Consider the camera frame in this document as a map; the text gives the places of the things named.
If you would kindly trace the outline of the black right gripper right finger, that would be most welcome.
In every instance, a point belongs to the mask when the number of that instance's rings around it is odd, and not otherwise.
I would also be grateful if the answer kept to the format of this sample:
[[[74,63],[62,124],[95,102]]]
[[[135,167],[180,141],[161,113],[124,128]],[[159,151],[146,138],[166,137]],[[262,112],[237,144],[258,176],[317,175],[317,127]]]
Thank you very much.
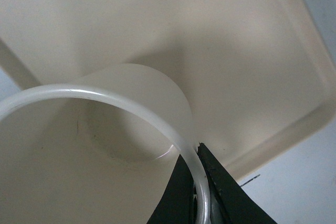
[[[205,144],[199,145],[197,154],[209,183],[211,223],[275,223],[242,190]]]

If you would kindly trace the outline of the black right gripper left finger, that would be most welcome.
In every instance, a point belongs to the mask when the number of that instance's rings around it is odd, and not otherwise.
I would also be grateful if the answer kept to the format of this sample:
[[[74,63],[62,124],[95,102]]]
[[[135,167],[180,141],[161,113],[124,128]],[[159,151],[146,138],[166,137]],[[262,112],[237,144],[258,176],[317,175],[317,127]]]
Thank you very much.
[[[148,223],[188,224],[194,222],[194,181],[179,156],[166,189]]]

